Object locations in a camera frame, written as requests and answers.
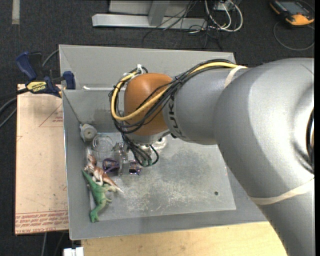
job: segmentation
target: blue clamp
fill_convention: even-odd
[[[33,94],[51,94],[61,97],[61,90],[55,83],[66,81],[67,89],[76,89],[75,76],[71,71],[66,71],[63,76],[52,79],[48,75],[43,75],[42,54],[35,52],[29,54],[28,51],[21,53],[15,62],[18,68],[27,75],[28,82],[25,83],[26,92]]]

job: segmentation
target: yellow clamp label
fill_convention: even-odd
[[[47,83],[45,81],[33,81],[29,83],[26,87],[33,93],[36,93],[38,91],[46,89],[46,85]]]

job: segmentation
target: electrical cable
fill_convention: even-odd
[[[2,107],[0,107],[0,114],[10,105],[12,104],[13,102],[17,101],[17,98],[12,98],[12,99],[9,99]],[[0,129],[2,126],[4,126],[7,121],[16,113],[17,111],[17,108],[15,108],[9,115],[8,117],[2,122],[0,123]]]
[[[221,26],[220,24],[218,24],[216,22],[216,20],[213,18],[213,16],[211,15],[210,11],[209,11],[209,7],[208,7],[208,1],[205,0],[204,1],[204,8],[205,8],[205,12],[206,14],[208,15],[208,17],[211,19],[211,21],[217,26],[217,27],[212,27],[213,29],[217,29],[217,30],[221,30],[221,31],[226,31],[226,32],[236,32],[238,30],[240,30],[243,26],[243,22],[244,22],[244,18],[243,18],[243,15],[242,15],[242,12],[241,10],[239,9],[239,7],[231,0],[227,0],[228,2],[232,3],[233,4],[233,7],[235,8],[235,10],[239,13],[239,16],[240,16],[240,24],[237,28],[234,28],[234,29],[228,29],[230,26],[231,26],[231,23],[232,23],[232,19],[231,19],[231,16],[225,6],[225,4],[223,3],[222,6],[223,8],[225,9],[227,15],[228,15],[228,19],[229,19],[229,24],[228,26]]]
[[[168,90],[168,93],[167,93],[166,96],[167,96],[167,97],[170,96],[170,95],[174,92],[174,90],[175,90],[175,91],[177,90],[177,85],[179,85],[179,80],[182,80],[182,79],[183,79],[183,81],[186,82],[188,79],[190,79],[191,77],[197,75],[197,73],[199,72],[199,71],[195,71],[193,74],[190,74],[193,70],[197,69],[197,68],[200,67],[201,65],[204,66],[204,65],[206,65],[206,64],[208,64],[208,63],[210,63],[210,62],[212,62],[212,61],[216,61],[216,62],[220,61],[220,62],[225,62],[225,63],[232,64],[231,61],[228,61],[228,60],[225,60],[225,59],[208,60],[208,61],[202,62],[202,63],[196,65],[195,67],[191,68],[190,70],[186,71],[184,74],[180,75],[180,77],[177,77],[176,80],[173,80],[172,82],[170,82],[169,84],[172,84],[172,83],[176,83],[176,84],[173,85],[173,86]],[[214,67],[206,67],[206,68],[203,68],[203,69],[201,70],[201,72],[203,72],[203,71],[205,71],[205,70],[207,70],[207,69],[212,69],[212,68],[214,68]],[[158,87],[157,89],[155,89],[150,95],[153,95],[157,90],[159,90],[159,89],[160,89],[161,87],[163,87],[163,86],[166,86],[166,84],[165,84],[165,85],[162,85],[162,86],[159,86],[159,87]],[[118,123],[118,122],[114,119],[117,128],[120,128],[120,127],[130,128],[130,127],[138,126],[138,127],[137,127],[136,129],[134,129],[134,130],[130,130],[130,131],[124,131],[124,130],[123,130],[124,133],[133,133],[133,132],[137,131],[137,130],[143,125],[143,122],[144,122],[148,117],[150,117],[150,116],[153,114],[153,112],[155,112],[156,109],[157,109],[161,104],[163,104],[163,102],[164,102],[165,99],[166,99],[166,98],[164,97],[162,100],[160,100],[158,103],[156,103],[153,107],[151,107],[151,108],[148,110],[147,114],[144,116],[144,118],[142,118],[140,121],[138,121],[138,122],[136,122],[136,123],[134,123],[134,124],[121,125],[120,123]]]
[[[60,244],[61,244],[61,242],[62,242],[62,238],[64,238],[64,235],[65,235],[65,233],[63,232],[62,235],[61,235],[61,237],[60,237],[60,239],[59,239],[59,241],[58,241],[58,243],[57,243],[57,245],[56,245],[56,247],[55,247],[53,256],[56,256],[56,255],[57,255],[58,250],[59,250],[59,248],[60,248]]]
[[[234,4],[234,2],[231,2],[231,3],[232,3],[232,5],[233,5],[232,9],[235,9],[235,4]],[[227,18],[228,18],[228,20],[229,20],[230,27],[232,27],[230,30],[234,31],[234,30],[237,28],[238,11],[233,11],[231,14],[233,15],[233,13],[235,13],[235,18],[233,18],[233,17],[231,18],[231,16],[230,16],[230,14],[229,14],[229,12],[228,12],[228,10],[227,10],[227,8],[226,8],[225,5],[223,5],[223,9],[224,9],[224,12],[223,12],[223,13],[226,14],[226,16],[227,16]],[[215,12],[213,12],[212,15],[211,15],[211,17],[213,18],[214,21],[216,20],[216,19],[214,18],[214,14],[216,14],[216,13],[218,13],[218,12],[215,11]],[[227,36],[223,36],[223,35],[222,35],[222,32],[223,32],[224,30],[219,29],[219,27],[217,28],[217,26],[214,24],[213,20],[208,17],[208,20],[207,20],[207,21],[205,20],[204,23],[202,24],[202,26],[200,26],[200,25],[193,25],[193,26],[191,26],[191,27],[189,28],[189,30],[185,30],[185,31],[187,31],[190,36],[200,35],[200,39],[202,39],[203,37],[205,37],[204,42],[203,42],[202,49],[205,49],[205,48],[207,47],[209,41],[214,41],[214,42],[217,44],[217,46],[219,47],[219,50],[220,50],[221,52],[223,52],[223,51],[224,51],[224,48],[223,48],[223,46],[222,46],[222,44],[221,44],[221,40],[227,38],[227,37],[230,36],[232,33],[229,33],[229,32],[228,32],[228,33],[225,34],[225,35],[227,35]],[[221,26],[221,27],[223,27],[224,29],[227,29],[227,28],[229,27],[229,24],[228,24],[227,26],[226,26],[226,25],[223,25],[223,26]],[[198,30],[195,30],[195,31],[190,31],[190,30],[192,30],[193,27],[199,27],[199,29],[198,29]]]
[[[126,134],[134,133],[138,129],[140,129],[143,125],[149,124],[165,107],[165,105],[169,102],[171,97],[179,90],[181,86],[185,82],[187,82],[192,77],[198,75],[199,73],[202,73],[204,71],[210,70],[210,69],[217,69],[217,68],[236,68],[238,65],[232,63],[229,60],[226,59],[212,59],[207,60],[202,63],[197,64],[196,66],[190,68],[186,72],[180,74],[179,76],[176,76],[175,79],[173,79],[171,82],[161,85],[151,94],[149,94],[146,99],[140,104],[140,106],[137,107],[137,109],[132,113],[133,117],[137,116],[139,112],[141,112],[141,109],[145,110],[149,107],[146,114],[137,122],[135,123],[128,123],[127,120],[132,118],[132,115],[129,114],[127,116],[117,116],[116,113],[119,113],[119,99],[118,94],[120,89],[125,86],[125,84],[131,80],[134,76],[140,75],[140,71],[136,68],[132,70],[130,73],[126,73],[125,76],[114,86],[114,89],[112,92],[109,93],[110,98],[110,109],[111,109],[111,117],[114,121],[114,125],[116,129],[121,133],[123,142],[128,146],[129,149],[131,149],[134,158],[136,161],[142,165],[143,163],[140,161],[139,156],[144,161],[147,161],[148,163],[152,161],[151,155],[147,152],[145,152],[143,149],[141,149],[138,145],[134,144],[127,136]],[[156,96],[154,96],[161,88],[167,86],[165,90],[158,93]],[[153,165],[158,162],[159,160],[159,154],[155,150],[155,148],[152,145],[147,145],[150,147],[155,155],[156,160],[153,161]]]
[[[302,3],[306,4],[307,6],[310,7],[310,9],[313,11],[314,14],[316,13],[315,9],[314,9],[310,4],[308,4],[306,1],[298,0],[298,2],[302,2]],[[273,26],[273,36],[274,36],[274,38],[277,40],[277,42],[278,42],[280,45],[282,45],[284,48],[287,48],[287,49],[292,50],[292,51],[297,51],[297,52],[299,52],[299,51],[308,50],[308,49],[312,48],[312,47],[315,45],[315,40],[313,40],[313,42],[312,42],[309,46],[307,46],[307,47],[305,47],[305,48],[292,48],[292,47],[289,47],[289,46],[285,45],[283,42],[280,41],[280,39],[279,39],[278,36],[276,35],[276,29],[277,29],[277,27],[278,27],[278,25],[279,25],[280,22],[281,22],[281,21],[278,21],[276,24],[274,24],[274,26]],[[311,26],[311,25],[308,25],[307,27],[309,27],[310,29],[315,30],[315,28],[314,28],[313,26]]]
[[[44,67],[44,66],[47,64],[47,62],[48,62],[56,53],[58,53],[58,52],[59,52],[59,49],[53,51],[53,52],[45,59],[45,61],[42,63],[42,67]]]
[[[42,244],[41,256],[44,256],[44,254],[45,254],[46,241],[47,241],[47,232],[45,232],[44,236],[43,236],[43,244]]]
[[[166,28],[164,28],[163,31],[171,29],[174,25],[176,25],[177,23],[179,23],[179,21],[182,20],[181,25],[180,25],[180,29],[181,29],[182,28],[182,24],[183,24],[183,19],[193,9],[193,7],[196,5],[196,3],[197,3],[197,1],[190,1],[189,4],[187,5],[187,7],[185,8],[184,14],[179,19],[177,19],[174,23],[172,23],[171,25],[169,25]]]
[[[166,24],[168,21],[172,20],[173,18],[176,18],[177,16],[179,16],[181,13],[185,12],[186,9],[188,8],[189,4],[187,5],[186,8],[184,8],[183,10],[181,10],[180,12],[178,12],[176,15],[170,17],[169,19],[165,20],[164,22],[162,22],[160,25],[156,26],[156,27],[153,27],[150,31],[148,31],[142,38],[141,40],[141,45],[144,46],[144,41],[146,39],[146,37],[151,33],[153,32],[155,29],[158,29],[159,27],[161,27],[162,25]]]
[[[276,24],[274,24],[274,26],[273,26],[273,36],[274,36],[274,38],[277,40],[277,42],[278,42],[280,45],[282,45],[284,48],[287,48],[287,49],[292,50],[292,51],[305,51],[305,50],[308,50],[308,49],[312,48],[312,47],[315,45],[315,40],[313,40],[313,42],[312,42],[309,46],[307,46],[307,47],[305,47],[305,48],[292,48],[292,47],[289,47],[289,46],[285,45],[283,42],[280,41],[280,39],[279,39],[279,38],[277,37],[277,35],[276,35],[276,29],[277,29],[279,23],[281,23],[281,21],[278,21],[278,22],[277,22]],[[307,27],[315,30],[315,28],[312,27],[312,26],[310,26],[310,25],[308,25]]]
[[[159,161],[159,153],[156,151],[156,149],[155,149],[152,145],[150,145],[150,148],[153,150],[153,152],[154,152],[155,155],[156,155],[156,159],[155,159],[155,161],[152,163],[153,165],[155,165],[155,164]]]
[[[28,88],[23,88],[23,89],[20,89],[20,90],[16,90],[15,92],[11,92],[11,93],[8,93],[6,95],[1,96],[0,97],[0,101],[7,100],[9,97],[15,97],[17,95],[24,94],[26,92],[29,92]]]
[[[217,66],[221,66],[221,67],[226,67],[226,68],[236,68],[237,65],[235,64],[230,64],[230,63],[226,63],[226,62],[214,62],[214,63],[208,63],[203,65],[203,67],[197,67],[195,70],[193,70],[192,72],[195,72],[199,69],[202,68],[207,68],[207,67],[217,67]],[[143,112],[147,107],[151,106],[152,104],[154,104],[158,99],[160,99],[160,97],[162,95],[164,95],[168,89],[163,90],[162,92],[160,92],[158,95],[156,95],[154,98],[150,99],[148,102],[146,102],[144,105],[142,105],[140,108],[138,108],[136,111],[134,111],[133,113],[127,115],[127,116],[118,116],[116,114],[114,105],[115,105],[115,99],[116,99],[116,95],[119,93],[120,88],[123,86],[123,83],[126,82],[124,79],[121,80],[115,87],[115,90],[112,94],[112,98],[111,98],[111,114],[113,116],[114,119],[119,120],[119,121],[126,121],[129,119],[132,119],[134,117],[136,117],[137,115],[139,115],[141,112]]]

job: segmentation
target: orange device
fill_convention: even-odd
[[[311,6],[304,1],[270,0],[271,8],[291,26],[299,28],[315,21]]]

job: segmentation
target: plastic toy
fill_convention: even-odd
[[[108,183],[109,185],[114,186],[116,190],[123,193],[122,189],[119,188],[118,185],[109,178],[108,174],[106,174],[103,169],[97,166],[97,160],[92,154],[88,154],[87,159],[90,161],[90,163],[86,165],[84,170],[93,175],[92,179],[94,182],[100,186],[102,186],[104,182]]]
[[[102,210],[107,203],[111,203],[112,200],[106,197],[106,192],[113,191],[115,192],[115,187],[109,184],[99,185],[93,180],[93,176],[90,176],[84,170],[82,170],[83,176],[89,183],[90,190],[92,192],[92,196],[95,202],[95,208],[90,212],[90,220],[92,223],[98,222],[98,212]]]

